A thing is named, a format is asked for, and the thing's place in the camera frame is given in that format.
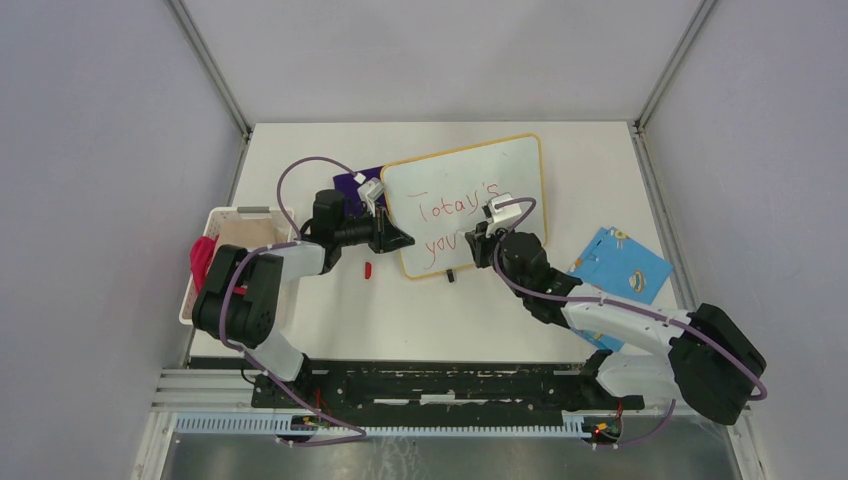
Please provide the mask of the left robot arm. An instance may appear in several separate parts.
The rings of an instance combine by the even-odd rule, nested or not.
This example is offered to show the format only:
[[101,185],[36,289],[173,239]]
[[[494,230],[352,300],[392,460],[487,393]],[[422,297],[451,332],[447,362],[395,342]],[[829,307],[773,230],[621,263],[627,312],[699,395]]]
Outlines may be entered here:
[[276,326],[281,286],[328,273],[345,247],[366,244],[384,254],[415,244],[391,222],[385,207],[367,206],[352,215],[346,212],[347,203],[344,193],[321,190],[315,194],[308,232],[301,240],[253,250],[221,246],[192,309],[196,329],[277,377],[275,392],[290,407],[302,407],[312,399],[314,381],[300,372],[307,356]]

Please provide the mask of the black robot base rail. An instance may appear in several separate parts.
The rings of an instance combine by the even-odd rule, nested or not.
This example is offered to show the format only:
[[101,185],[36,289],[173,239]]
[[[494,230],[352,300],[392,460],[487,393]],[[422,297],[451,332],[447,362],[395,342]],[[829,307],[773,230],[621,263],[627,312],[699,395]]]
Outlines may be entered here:
[[358,427],[542,427],[565,412],[641,410],[580,363],[306,361],[289,388]]

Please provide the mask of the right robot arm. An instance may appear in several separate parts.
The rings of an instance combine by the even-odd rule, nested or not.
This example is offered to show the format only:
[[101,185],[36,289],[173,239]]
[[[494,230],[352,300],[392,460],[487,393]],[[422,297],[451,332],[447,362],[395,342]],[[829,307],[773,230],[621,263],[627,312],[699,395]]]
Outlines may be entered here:
[[580,400],[602,408],[615,397],[680,400],[701,416],[733,425],[768,396],[767,362],[731,317],[703,303],[661,309],[602,291],[551,266],[536,235],[479,223],[465,233],[473,262],[492,268],[536,320],[614,337],[638,354],[607,351],[577,382]]

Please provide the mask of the yellow framed whiteboard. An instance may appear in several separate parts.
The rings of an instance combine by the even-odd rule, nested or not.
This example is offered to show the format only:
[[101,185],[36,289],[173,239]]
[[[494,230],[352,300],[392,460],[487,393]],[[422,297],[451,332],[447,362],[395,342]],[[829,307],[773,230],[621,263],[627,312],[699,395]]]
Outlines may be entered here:
[[464,234],[484,205],[510,195],[536,200],[518,229],[548,240],[541,140],[527,133],[385,165],[380,173],[394,225],[415,244],[400,249],[413,280],[473,264]]

